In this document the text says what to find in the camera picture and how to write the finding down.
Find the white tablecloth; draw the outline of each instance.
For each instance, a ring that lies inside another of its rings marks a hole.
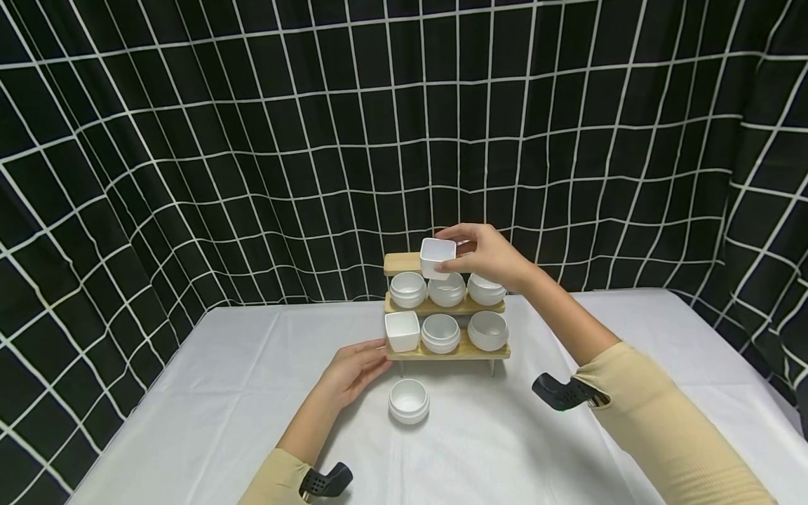
[[[797,415],[679,298],[656,289],[576,298],[653,356],[783,504],[808,497]],[[381,302],[215,309],[172,360],[73,497],[72,505],[238,501],[338,347],[384,334]],[[530,390],[575,365],[522,297],[508,297],[512,355],[408,363],[431,395],[426,421],[387,411],[393,367],[343,412],[321,471],[354,481],[332,503],[662,503],[589,410],[551,410]]]

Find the black clip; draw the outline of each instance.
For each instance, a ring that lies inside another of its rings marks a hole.
[[[569,410],[593,399],[596,405],[609,402],[606,395],[578,379],[572,378],[567,384],[562,384],[548,373],[542,373],[533,382],[531,389],[555,410]]]
[[[312,468],[301,482],[300,494],[302,496],[305,492],[312,496],[333,498],[340,496],[351,481],[353,481],[353,473],[341,461],[334,465],[328,475],[323,475]]]

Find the white square cup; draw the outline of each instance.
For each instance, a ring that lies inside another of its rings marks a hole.
[[[427,279],[446,280],[448,273],[435,271],[444,261],[455,259],[457,244],[453,240],[424,238],[421,242],[421,274]]]
[[[385,331],[393,352],[414,351],[421,339],[421,325],[414,310],[385,314]]]

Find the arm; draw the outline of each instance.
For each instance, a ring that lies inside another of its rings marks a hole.
[[[301,482],[317,462],[339,412],[390,368],[384,345],[385,340],[378,339],[337,351],[238,505],[305,503],[299,493]]]
[[[621,342],[490,225],[437,238],[463,242],[444,271],[475,271],[521,292],[580,366],[575,377],[611,401],[594,408],[609,435],[669,505],[774,503],[716,427],[652,360]]]

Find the wooden shelf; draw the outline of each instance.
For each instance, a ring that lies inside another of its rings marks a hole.
[[[511,357],[511,346],[505,344],[498,351],[486,352],[477,349],[469,340],[469,333],[465,328],[460,330],[460,343],[457,348],[448,354],[436,354],[423,342],[418,342],[418,347],[414,351],[393,352],[389,343],[387,345],[387,359],[390,361],[450,361],[450,360],[507,360]]]
[[[403,312],[405,310],[414,310],[416,314],[419,316],[431,316],[433,314],[449,314],[450,316],[470,316],[481,310],[490,310],[491,312],[498,312],[503,313],[505,312],[505,300],[500,301],[497,305],[480,305],[476,301],[472,300],[468,293],[466,293],[465,298],[459,304],[453,307],[441,307],[437,305],[434,301],[427,298],[423,301],[423,303],[414,309],[403,309],[395,304],[393,300],[390,299],[390,292],[385,294],[385,314],[391,314],[393,312]]]
[[[403,271],[421,273],[421,253],[388,253],[385,255],[385,275],[396,276]]]

